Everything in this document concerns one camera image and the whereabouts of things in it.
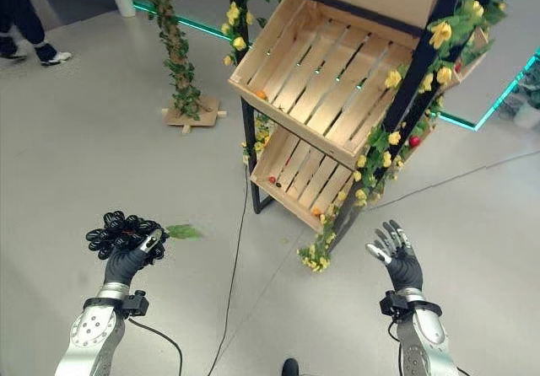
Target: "orange fruit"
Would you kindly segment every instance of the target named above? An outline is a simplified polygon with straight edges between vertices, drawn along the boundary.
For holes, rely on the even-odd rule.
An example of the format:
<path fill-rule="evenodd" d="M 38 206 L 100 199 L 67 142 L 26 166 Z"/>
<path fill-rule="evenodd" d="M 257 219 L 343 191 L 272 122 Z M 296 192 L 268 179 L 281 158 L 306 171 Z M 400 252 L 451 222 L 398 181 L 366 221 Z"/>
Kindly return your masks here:
<path fill-rule="evenodd" d="M 264 91 L 261 91 L 260 89 L 255 92 L 255 95 L 261 99 L 264 99 L 264 100 L 267 99 L 267 95 L 264 93 Z"/>

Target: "black pants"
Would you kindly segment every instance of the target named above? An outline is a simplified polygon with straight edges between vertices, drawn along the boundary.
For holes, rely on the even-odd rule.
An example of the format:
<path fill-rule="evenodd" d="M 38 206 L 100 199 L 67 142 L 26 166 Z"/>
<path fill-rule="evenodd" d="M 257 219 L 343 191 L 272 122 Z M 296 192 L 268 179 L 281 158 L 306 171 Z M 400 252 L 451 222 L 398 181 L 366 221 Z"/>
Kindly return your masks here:
<path fill-rule="evenodd" d="M 13 25 L 34 45 L 37 56 L 43 62 L 57 54 L 54 47 L 45 42 L 45 31 L 30 0 L 0 0 L 0 54 L 9 56 L 17 51 L 17 45 L 8 35 Z"/>

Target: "black metal frame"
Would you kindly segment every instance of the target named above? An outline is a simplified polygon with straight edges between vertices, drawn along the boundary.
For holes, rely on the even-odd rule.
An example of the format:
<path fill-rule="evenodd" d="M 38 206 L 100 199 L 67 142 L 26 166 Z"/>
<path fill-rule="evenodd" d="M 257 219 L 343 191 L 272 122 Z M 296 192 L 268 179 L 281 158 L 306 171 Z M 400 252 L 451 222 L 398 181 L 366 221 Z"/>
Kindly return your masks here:
<path fill-rule="evenodd" d="M 243 9 L 246 9 L 246 0 L 230 0 L 235 1 L 237 5 Z M 429 44 L 431 38 L 431 32 L 428 30 L 422 30 L 409 24 L 404 24 L 401 21 L 388 18 L 378 13 L 372 12 L 368 9 L 355 7 L 349 3 L 344 3 L 339 0 L 314 0 L 317 2 L 325 3 L 334 8 L 339 8 L 344 11 L 350 12 L 354 15 L 360 16 L 365 19 L 374 20 L 378 24 L 389 26 L 402 32 L 420 36 L 420 41 L 414 51 L 413 60 L 408 69 L 407 75 L 402 81 L 399 90 L 396 93 L 390 108 L 386 113 L 386 116 L 382 122 L 384 129 L 387 132 L 393 132 L 397 129 L 398 125 L 402 121 L 407 122 L 407 125 L 402 130 L 401 141 L 396 146 L 391 146 L 389 151 L 394 159 L 399 153 L 402 145 L 410 136 L 412 130 L 419 122 L 420 118 L 424 114 L 428 105 L 435 97 L 440 85 L 435 81 L 432 84 L 432 90 L 426 94 L 419 94 L 415 98 L 417 88 L 424 79 L 426 71 L 431 63 L 434 61 L 437 51 Z M 456 0 L 438 0 L 435 5 L 434 11 L 429 17 L 429 22 L 435 21 L 446 16 L 451 16 L 454 13 L 454 7 L 456 6 Z M 247 25 L 243 19 L 241 19 L 240 32 L 246 43 L 248 43 Z M 237 51 L 236 60 L 240 62 L 242 57 L 246 54 L 247 50 Z M 451 55 L 448 58 L 449 62 L 454 62 L 462 52 L 462 46 L 452 49 Z M 244 130 L 246 133 L 246 145 L 249 150 L 248 166 L 250 172 L 255 168 L 257 163 L 257 155 L 254 151 L 255 139 L 255 125 L 254 125 L 254 112 L 255 109 L 245 99 L 241 99 L 242 114 L 244 117 Z M 382 179 L 386 172 L 386 169 L 379 169 L 375 172 L 375 179 L 377 183 Z M 336 247 L 348 229 L 353 224 L 355 218 L 359 215 L 360 209 L 354 207 L 355 192 L 361 187 L 361 183 L 353 183 L 351 191 L 348 193 L 347 198 L 343 202 L 340 212 L 334 223 L 334 231 L 337 234 L 336 239 L 332 242 L 330 251 Z M 268 196 L 265 200 L 261 201 L 259 187 L 251 182 L 251 196 L 253 199 L 253 209 L 255 213 L 259 213 L 272 198 Z"/>

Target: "black cable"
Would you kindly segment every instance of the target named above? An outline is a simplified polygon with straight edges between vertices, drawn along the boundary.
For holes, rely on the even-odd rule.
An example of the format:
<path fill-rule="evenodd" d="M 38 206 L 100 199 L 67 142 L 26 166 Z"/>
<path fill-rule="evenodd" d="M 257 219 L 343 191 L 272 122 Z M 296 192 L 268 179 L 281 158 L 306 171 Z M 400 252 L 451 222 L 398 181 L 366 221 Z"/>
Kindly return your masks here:
<path fill-rule="evenodd" d="M 177 344 L 176 342 L 174 342 L 171 338 L 169 338 L 168 336 L 166 336 L 163 332 L 157 331 L 157 330 L 155 330 L 155 329 L 152 328 L 152 327 L 148 327 L 147 325 L 138 323 L 137 321 L 135 321 L 135 320 L 133 320 L 133 319 L 127 319 L 127 320 L 128 320 L 130 323 L 135 324 L 137 327 L 144 328 L 145 330 L 148 330 L 148 331 L 153 332 L 154 334 L 157 334 L 157 335 L 160 336 L 161 338 L 165 338 L 168 342 L 170 342 L 170 343 L 176 348 L 176 350 L 178 351 L 178 355 L 180 356 L 180 368 L 178 369 L 178 376 L 181 376 L 181 375 L 182 375 L 182 364 L 184 363 L 184 358 L 183 358 L 183 356 L 182 356 L 182 350 L 180 349 L 180 347 L 178 346 L 178 344 Z"/>
<path fill-rule="evenodd" d="M 238 228 L 238 240 L 236 241 L 236 254 L 235 254 L 235 263 L 233 265 L 233 275 L 230 278 L 230 288 L 229 288 L 229 298 L 227 299 L 227 311 L 225 313 L 225 327 L 223 331 L 223 337 L 221 338 L 221 342 L 219 343 L 218 351 L 216 352 L 216 356 L 213 359 L 212 367 L 210 368 L 208 372 L 208 376 L 212 373 L 213 369 L 216 366 L 216 363 L 218 362 L 219 354 L 221 353 L 221 348 L 223 346 L 223 343 L 225 342 L 225 337 L 227 336 L 227 326 L 229 325 L 229 310 L 230 310 L 230 300 L 233 294 L 233 285 L 235 284 L 235 275 L 236 275 L 236 266 L 238 264 L 238 253 L 240 251 L 240 239 L 242 235 L 242 227 L 244 227 L 244 217 L 246 216 L 246 206 L 247 206 L 247 167 L 244 171 L 244 175 L 246 177 L 246 188 L 244 191 L 244 208 L 242 210 L 242 218 L 240 220 L 240 226 Z"/>
<path fill-rule="evenodd" d="M 391 332 L 392 326 L 393 326 L 394 324 L 396 324 L 396 321 L 395 321 L 395 320 L 393 320 L 393 321 L 390 323 L 390 325 L 388 325 L 388 335 L 389 335 L 394 341 L 399 342 L 399 340 L 397 339 L 397 337 L 394 336 L 394 335 L 392 334 L 392 332 Z"/>
<path fill-rule="evenodd" d="M 461 373 L 463 373 L 465 376 L 471 376 L 469 373 L 465 372 L 463 369 L 461 368 L 457 368 L 457 370 L 459 370 Z"/>
<path fill-rule="evenodd" d="M 402 344 L 399 344 L 399 351 L 397 351 L 397 368 L 399 369 L 399 376 L 403 376 L 403 369 L 402 369 Z"/>

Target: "green led light strip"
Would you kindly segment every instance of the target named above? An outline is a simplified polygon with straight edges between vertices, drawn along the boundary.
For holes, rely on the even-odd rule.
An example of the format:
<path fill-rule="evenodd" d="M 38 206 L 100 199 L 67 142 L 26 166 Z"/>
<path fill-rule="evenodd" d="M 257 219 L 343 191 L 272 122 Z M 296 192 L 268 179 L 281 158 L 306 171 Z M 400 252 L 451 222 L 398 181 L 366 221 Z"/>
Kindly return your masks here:
<path fill-rule="evenodd" d="M 136 9 L 140 9 L 142 11 L 148 12 L 148 13 L 155 14 L 155 11 L 151 6 L 149 6 L 149 5 L 145 4 L 145 3 L 142 3 L 140 1 L 133 1 L 133 7 L 135 7 Z M 219 30 L 217 30 L 217 29 L 215 29 L 213 27 L 207 26 L 205 24 L 199 24 L 198 22 L 195 22 L 195 21 L 187 19 L 187 18 L 182 18 L 181 16 L 178 16 L 178 15 L 176 15 L 176 21 L 179 24 L 184 24 L 185 26 L 190 26 L 190 27 L 192 27 L 194 29 L 201 30 L 204 33 L 208 33 L 210 35 L 219 37 L 222 40 L 230 41 L 230 39 L 227 36 L 225 36 L 223 33 L 221 33 L 221 31 L 219 31 Z M 512 82 L 508 85 L 508 87 L 506 87 L 505 92 L 503 92 L 502 95 L 499 98 L 497 98 L 497 100 L 486 111 L 486 113 L 482 116 L 482 118 L 480 119 L 480 121 L 478 121 L 478 123 L 476 123 L 476 124 L 472 123 L 471 121 L 463 119 L 463 118 L 461 118 L 459 116 L 451 115 L 450 113 L 446 113 L 446 112 L 441 112 L 440 113 L 440 118 L 443 121 L 448 121 L 449 123 L 451 123 L 453 125 L 463 127 L 465 129 L 477 132 L 478 129 L 483 126 L 483 124 L 486 122 L 486 120 L 497 110 L 497 108 L 500 106 L 500 104 L 502 104 L 502 102 L 503 102 L 503 100 L 505 100 L 506 96 L 510 92 L 512 92 L 512 90 L 516 87 L 519 80 L 523 77 L 523 74 L 529 68 L 531 68 L 531 65 L 539 57 L 540 57 L 540 47 L 537 49 L 536 53 L 531 57 L 531 59 L 527 62 L 527 64 L 517 74 L 517 76 L 512 80 Z"/>

